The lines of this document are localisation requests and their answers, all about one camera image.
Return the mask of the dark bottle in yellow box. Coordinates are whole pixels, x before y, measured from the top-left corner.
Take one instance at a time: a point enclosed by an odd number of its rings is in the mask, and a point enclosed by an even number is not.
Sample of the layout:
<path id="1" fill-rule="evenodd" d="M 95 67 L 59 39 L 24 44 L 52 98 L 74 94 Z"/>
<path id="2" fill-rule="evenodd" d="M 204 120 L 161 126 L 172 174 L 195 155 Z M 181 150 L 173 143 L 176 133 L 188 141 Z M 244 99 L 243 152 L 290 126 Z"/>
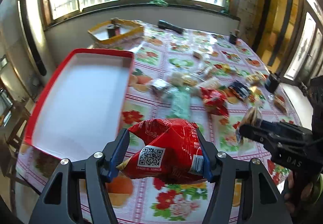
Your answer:
<path id="1" fill-rule="evenodd" d="M 107 26 L 106 30 L 108 37 L 112 38 L 121 34 L 121 25 L 118 18 L 112 18 L 111 23 Z"/>

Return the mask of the white square cake packet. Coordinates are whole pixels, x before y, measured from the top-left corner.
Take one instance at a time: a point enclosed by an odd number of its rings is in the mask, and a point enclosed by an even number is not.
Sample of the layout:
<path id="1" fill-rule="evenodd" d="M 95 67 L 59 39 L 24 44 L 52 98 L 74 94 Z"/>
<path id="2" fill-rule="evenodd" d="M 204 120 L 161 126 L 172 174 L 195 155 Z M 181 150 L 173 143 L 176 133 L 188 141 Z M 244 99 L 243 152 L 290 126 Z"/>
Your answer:
<path id="1" fill-rule="evenodd" d="M 194 56 L 195 58 L 200 59 L 200 60 L 203 60 L 203 59 L 204 59 L 204 53 L 203 53 L 203 52 L 201 52 L 201 51 L 199 51 L 199 50 L 194 50 L 194 51 L 193 51 L 193 56 Z"/>

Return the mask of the yellow cardboard box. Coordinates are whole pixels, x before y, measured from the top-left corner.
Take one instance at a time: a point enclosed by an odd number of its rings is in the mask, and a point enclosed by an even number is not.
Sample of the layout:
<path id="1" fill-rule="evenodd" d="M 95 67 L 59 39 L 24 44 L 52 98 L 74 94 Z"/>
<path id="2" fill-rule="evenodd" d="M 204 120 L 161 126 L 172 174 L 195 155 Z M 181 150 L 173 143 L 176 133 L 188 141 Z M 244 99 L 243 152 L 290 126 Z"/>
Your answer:
<path id="1" fill-rule="evenodd" d="M 144 36 L 145 27 L 132 20 L 112 18 L 88 30 L 99 48 L 112 48 L 120 43 Z"/>

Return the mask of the white air conditioner unit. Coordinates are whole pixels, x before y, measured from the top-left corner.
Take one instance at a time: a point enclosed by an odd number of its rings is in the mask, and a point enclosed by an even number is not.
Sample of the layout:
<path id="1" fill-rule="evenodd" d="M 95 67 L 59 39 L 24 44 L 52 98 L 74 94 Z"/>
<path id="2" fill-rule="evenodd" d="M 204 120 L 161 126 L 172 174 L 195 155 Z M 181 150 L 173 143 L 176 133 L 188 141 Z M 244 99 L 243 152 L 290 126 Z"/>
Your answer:
<path id="1" fill-rule="evenodd" d="M 19 20 L 29 59 L 40 77 L 49 73 L 48 47 L 43 31 L 38 0 L 17 0 Z"/>

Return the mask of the floral plastic tablecloth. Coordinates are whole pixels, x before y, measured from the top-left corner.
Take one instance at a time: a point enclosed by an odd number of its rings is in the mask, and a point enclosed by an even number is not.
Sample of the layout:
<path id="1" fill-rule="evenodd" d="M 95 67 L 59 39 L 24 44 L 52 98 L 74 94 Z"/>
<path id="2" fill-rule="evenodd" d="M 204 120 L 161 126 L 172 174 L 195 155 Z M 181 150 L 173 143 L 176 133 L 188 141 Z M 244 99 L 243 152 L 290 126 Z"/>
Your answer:
<path id="1" fill-rule="evenodd" d="M 232 104 L 229 100 L 231 94 L 228 86 L 232 82 L 244 82 L 245 77 L 255 71 L 266 73 L 258 56 L 242 41 L 239 41 L 240 49 L 230 45 L 226 36 L 215 39 L 210 34 L 189 30 L 184 37 L 179 37 L 170 31 L 159 31 L 150 24 L 140 24 L 145 27 L 144 38 L 126 50 L 134 54 L 134 62 L 117 135 L 122 129 L 128 130 L 145 120 L 169 119 L 166 116 L 170 113 L 171 93 L 157 97 L 149 86 L 153 80 L 165 77 L 177 67 L 185 74 L 196 72 L 200 62 L 192 53 L 198 48 L 200 41 L 204 40 L 211 54 L 208 59 L 209 67 L 222 71 L 224 65 L 228 64 L 236 67 L 240 74 L 237 77 L 226 75 L 219 79 L 220 91 L 227 96 L 228 117 L 208 113 L 202 98 L 195 90 L 181 87 L 179 90 L 187 90 L 191 94 L 191 117 L 187 121 L 196 123 L 204 139 L 212 142 L 218 151 L 241 161 L 248 162 L 252 158 L 258 158 L 274 181 L 277 173 L 273 163 L 269 161 L 269 153 L 252 140 L 246 140 L 239 146 L 235 142 L 235 131 L 247 109 L 253 106 L 260 108 L 265 121 L 296 124 L 295 117 L 279 114 L 268 102 L 268 92 L 265 89 L 251 94 L 246 101 Z M 129 134 L 129 146 L 122 162 L 145 146 L 140 138 L 130 132 Z M 30 145 L 18 157 L 18 167 L 24 171 L 28 182 L 37 186 L 42 193 L 62 159 L 64 158 L 56 158 Z M 229 223 L 237 223 L 241 184 L 242 180 L 235 180 Z M 92 223 L 86 181 L 81 179 L 79 185 L 84 223 Z M 195 184 L 166 184 L 154 177 L 131 179 L 119 170 L 118 175 L 106 184 L 106 191 L 117 223 L 203 223 L 214 185 L 206 179 Z"/>

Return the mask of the large red snack bag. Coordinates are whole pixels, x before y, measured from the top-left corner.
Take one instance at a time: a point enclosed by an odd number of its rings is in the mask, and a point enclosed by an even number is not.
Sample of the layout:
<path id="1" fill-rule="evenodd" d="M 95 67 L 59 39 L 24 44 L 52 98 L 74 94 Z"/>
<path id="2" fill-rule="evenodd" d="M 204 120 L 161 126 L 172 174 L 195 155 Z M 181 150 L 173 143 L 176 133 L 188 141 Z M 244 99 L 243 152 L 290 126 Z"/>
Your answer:
<path id="1" fill-rule="evenodd" d="M 131 179 L 154 177 L 166 184 L 204 182 L 204 158 L 196 123 L 181 118 L 151 119 L 128 131 L 145 146 L 117 166 Z"/>

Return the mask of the dark blue snack packet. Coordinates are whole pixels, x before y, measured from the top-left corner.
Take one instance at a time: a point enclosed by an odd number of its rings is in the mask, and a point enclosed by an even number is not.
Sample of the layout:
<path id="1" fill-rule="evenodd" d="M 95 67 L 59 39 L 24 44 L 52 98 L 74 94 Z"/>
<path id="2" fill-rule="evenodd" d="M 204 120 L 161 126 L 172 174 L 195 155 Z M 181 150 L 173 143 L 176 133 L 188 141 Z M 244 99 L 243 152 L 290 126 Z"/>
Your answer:
<path id="1" fill-rule="evenodd" d="M 250 96 L 251 91 L 240 81 L 234 81 L 229 86 L 228 89 L 240 100 L 246 101 Z"/>

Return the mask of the silver snack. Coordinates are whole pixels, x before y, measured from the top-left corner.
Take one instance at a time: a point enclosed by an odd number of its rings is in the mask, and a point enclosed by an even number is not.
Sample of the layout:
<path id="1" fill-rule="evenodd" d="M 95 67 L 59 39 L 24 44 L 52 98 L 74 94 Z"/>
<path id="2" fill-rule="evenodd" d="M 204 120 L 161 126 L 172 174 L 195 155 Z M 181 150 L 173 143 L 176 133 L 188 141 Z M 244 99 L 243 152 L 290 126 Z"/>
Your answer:
<path id="1" fill-rule="evenodd" d="M 153 80 L 150 84 L 150 88 L 152 92 L 155 93 L 156 95 L 165 93 L 171 87 L 172 85 L 163 79 Z"/>

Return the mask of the brown cookie packet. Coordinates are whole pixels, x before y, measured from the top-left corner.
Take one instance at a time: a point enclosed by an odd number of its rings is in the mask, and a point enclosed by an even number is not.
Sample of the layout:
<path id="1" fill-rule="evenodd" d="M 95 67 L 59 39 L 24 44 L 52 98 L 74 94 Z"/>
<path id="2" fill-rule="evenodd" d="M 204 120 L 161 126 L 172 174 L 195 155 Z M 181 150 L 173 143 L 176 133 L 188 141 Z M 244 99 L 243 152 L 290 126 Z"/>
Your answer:
<path id="1" fill-rule="evenodd" d="M 253 106 L 244 115 L 242 118 L 240 124 L 238 125 L 235 135 L 237 138 L 237 143 L 239 145 L 243 145 L 244 143 L 244 137 L 242 136 L 242 133 L 240 133 L 240 128 L 247 124 L 247 125 L 252 125 L 254 127 L 259 127 L 262 122 L 262 114 L 257 106 Z"/>

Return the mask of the small red snack bag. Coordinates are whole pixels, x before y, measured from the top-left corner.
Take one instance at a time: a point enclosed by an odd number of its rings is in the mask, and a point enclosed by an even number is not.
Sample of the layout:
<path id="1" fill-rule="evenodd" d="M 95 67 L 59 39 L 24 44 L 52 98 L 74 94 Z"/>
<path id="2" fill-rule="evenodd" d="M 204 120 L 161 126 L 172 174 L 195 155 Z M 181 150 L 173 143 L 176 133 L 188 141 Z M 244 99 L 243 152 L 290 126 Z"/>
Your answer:
<path id="1" fill-rule="evenodd" d="M 208 113 L 218 116 L 229 116 L 227 96 L 219 90 L 201 87 L 201 97 Z"/>

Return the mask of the red tray box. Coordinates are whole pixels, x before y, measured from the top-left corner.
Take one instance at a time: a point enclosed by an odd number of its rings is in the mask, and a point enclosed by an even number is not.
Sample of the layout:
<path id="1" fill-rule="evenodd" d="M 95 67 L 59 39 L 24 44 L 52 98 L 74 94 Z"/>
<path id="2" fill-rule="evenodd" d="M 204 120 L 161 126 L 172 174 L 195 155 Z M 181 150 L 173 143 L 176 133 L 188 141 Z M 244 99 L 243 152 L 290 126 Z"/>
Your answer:
<path id="1" fill-rule="evenodd" d="M 56 158 L 87 159 L 117 136 L 134 54 L 73 50 L 43 89 L 25 142 Z"/>

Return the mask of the white yellow bread packet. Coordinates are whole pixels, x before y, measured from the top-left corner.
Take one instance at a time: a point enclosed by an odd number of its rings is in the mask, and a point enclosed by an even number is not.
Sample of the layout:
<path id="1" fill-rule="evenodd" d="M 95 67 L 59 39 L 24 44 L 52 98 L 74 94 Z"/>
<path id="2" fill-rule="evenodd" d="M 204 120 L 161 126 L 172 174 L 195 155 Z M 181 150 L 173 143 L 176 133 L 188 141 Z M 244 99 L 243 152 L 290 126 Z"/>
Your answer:
<path id="1" fill-rule="evenodd" d="M 245 77 L 245 80 L 251 86 L 255 84 L 260 84 L 263 81 L 262 77 L 257 74 L 248 75 Z"/>

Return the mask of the small black pot far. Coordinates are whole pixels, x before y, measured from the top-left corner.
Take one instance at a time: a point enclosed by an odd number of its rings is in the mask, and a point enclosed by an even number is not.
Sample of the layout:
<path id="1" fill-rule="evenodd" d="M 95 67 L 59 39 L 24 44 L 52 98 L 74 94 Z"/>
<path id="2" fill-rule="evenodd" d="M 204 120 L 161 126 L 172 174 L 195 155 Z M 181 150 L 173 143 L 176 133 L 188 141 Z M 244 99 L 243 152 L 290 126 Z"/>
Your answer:
<path id="1" fill-rule="evenodd" d="M 231 43 L 232 45 L 236 45 L 239 33 L 240 31 L 238 29 L 234 30 L 233 32 L 230 32 L 229 43 Z"/>

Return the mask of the green snack packet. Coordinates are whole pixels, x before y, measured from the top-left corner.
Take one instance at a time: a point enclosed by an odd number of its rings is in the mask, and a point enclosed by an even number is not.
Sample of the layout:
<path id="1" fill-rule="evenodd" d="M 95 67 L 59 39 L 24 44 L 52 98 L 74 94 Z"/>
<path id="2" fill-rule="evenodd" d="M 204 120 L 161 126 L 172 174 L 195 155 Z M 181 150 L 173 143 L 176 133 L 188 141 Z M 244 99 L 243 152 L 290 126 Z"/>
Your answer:
<path id="1" fill-rule="evenodd" d="M 167 118 L 181 118 L 189 120 L 191 117 L 190 112 L 191 94 L 187 90 L 175 90 L 171 93 L 171 108 Z"/>

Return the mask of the black flashlight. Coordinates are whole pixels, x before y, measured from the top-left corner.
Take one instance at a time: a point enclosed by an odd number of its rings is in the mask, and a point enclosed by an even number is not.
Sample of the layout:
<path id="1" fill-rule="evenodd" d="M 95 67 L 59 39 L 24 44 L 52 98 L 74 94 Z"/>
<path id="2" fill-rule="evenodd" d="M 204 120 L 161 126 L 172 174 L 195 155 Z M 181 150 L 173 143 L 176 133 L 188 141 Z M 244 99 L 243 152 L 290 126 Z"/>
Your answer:
<path id="1" fill-rule="evenodd" d="M 158 28 L 163 29 L 163 30 L 172 30 L 178 34 L 183 34 L 183 32 L 184 32 L 183 28 L 176 26 L 174 24 L 168 23 L 164 20 L 158 21 Z"/>

